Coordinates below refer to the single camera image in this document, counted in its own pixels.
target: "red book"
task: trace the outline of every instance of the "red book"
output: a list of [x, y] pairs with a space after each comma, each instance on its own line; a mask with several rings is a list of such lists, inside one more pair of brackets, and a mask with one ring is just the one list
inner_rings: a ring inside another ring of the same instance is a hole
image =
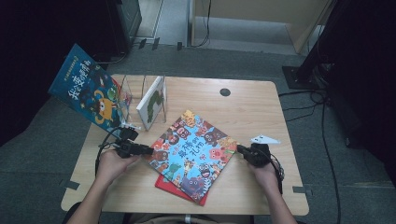
[[[163, 189], [165, 191], [168, 191], [170, 193], [175, 194], [176, 196], [179, 196], [181, 198], [184, 198], [186, 200], [189, 200], [191, 202], [194, 202], [194, 200], [181, 191], [179, 188], [176, 187], [176, 185], [172, 182], [169, 182], [166, 178], [164, 178], [163, 175], [159, 175], [157, 181], [155, 182], [155, 187], [159, 189]], [[202, 198], [202, 200], [199, 202], [199, 205], [204, 206], [206, 202], [207, 194]]]

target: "floor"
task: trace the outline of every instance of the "floor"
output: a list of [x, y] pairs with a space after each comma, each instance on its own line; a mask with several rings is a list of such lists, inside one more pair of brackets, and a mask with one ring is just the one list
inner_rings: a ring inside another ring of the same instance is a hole
[[[153, 43], [155, 38], [160, 38], [160, 44], [177, 45], [177, 42], [182, 42], [183, 46], [187, 46], [189, 2], [186, 0], [140, 0], [143, 20], [136, 41], [146, 38], [148, 43]], [[206, 21], [207, 18], [196, 18], [193, 45], [203, 42], [206, 34]], [[201, 48], [297, 54], [284, 23], [217, 18], [210, 18], [209, 21], [209, 40]], [[152, 30], [152, 35], [141, 35], [143, 30]], [[308, 54], [317, 41], [320, 31], [321, 27], [318, 27], [300, 55]]]

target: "book cover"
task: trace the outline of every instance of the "book cover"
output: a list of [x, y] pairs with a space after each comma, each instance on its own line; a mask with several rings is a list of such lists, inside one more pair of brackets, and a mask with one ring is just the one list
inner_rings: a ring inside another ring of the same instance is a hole
[[132, 95], [77, 44], [49, 93], [108, 132], [128, 121]]
[[199, 203], [235, 153], [236, 145], [226, 133], [186, 110], [152, 144], [154, 152], [146, 159]]
[[146, 130], [151, 127], [163, 108], [164, 98], [164, 77], [157, 77], [136, 107]]
[[[178, 188], [180, 184], [180, 178], [176, 178], [173, 182], [169, 182], [163, 175], [159, 175], [157, 181], [155, 182], [155, 187], [158, 189], [163, 189], [169, 193], [175, 194], [176, 196], [183, 198], [188, 201], [194, 202], [194, 200], [189, 197], [186, 193], [181, 191], [181, 189]], [[206, 203], [206, 197], [207, 194], [202, 198], [202, 200], [199, 202], [201, 206], [204, 206]]]

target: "gray carpet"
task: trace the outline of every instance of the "gray carpet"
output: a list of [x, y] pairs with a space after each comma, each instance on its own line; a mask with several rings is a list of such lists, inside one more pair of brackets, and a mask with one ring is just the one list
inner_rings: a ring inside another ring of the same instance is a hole
[[[278, 93], [289, 92], [282, 65], [299, 66], [304, 57], [218, 49], [183, 49], [151, 45], [133, 48], [110, 74], [167, 75], [269, 80]], [[312, 105], [309, 94], [283, 96], [283, 108]], [[311, 109], [288, 110], [285, 119]], [[336, 223], [337, 202], [332, 171], [322, 141], [322, 106], [312, 116], [287, 122], [291, 142], [306, 189], [310, 212], [297, 217], [306, 223]], [[90, 123], [51, 98], [29, 128], [0, 150], [0, 223], [60, 223], [64, 188], [70, 178]], [[396, 219], [396, 191], [383, 164], [370, 152], [345, 146], [343, 129], [328, 105], [324, 131], [338, 181], [342, 223], [392, 223]], [[103, 213], [102, 223], [120, 223], [122, 214]], [[268, 216], [256, 223], [270, 223]]]

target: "book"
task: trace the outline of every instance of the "book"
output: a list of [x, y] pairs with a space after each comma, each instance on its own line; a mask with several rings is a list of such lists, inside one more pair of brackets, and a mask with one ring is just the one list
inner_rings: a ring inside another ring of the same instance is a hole
[[[179, 184], [179, 178], [176, 178], [173, 182], [169, 182], [163, 175], [159, 175], [157, 181], [155, 182], [155, 187], [158, 189], [165, 190], [169, 193], [175, 194], [176, 196], [183, 198], [188, 201], [193, 201], [189, 195], [181, 191], [177, 186]], [[207, 194], [199, 202], [201, 206], [205, 205]]]
[[153, 144], [148, 163], [196, 203], [236, 151], [237, 142], [186, 110]]
[[130, 122], [132, 94], [79, 45], [70, 49], [49, 94], [107, 132]]
[[137, 113], [142, 119], [143, 125], [148, 130], [158, 113], [163, 108], [165, 99], [164, 77], [155, 78], [146, 94], [136, 107]]

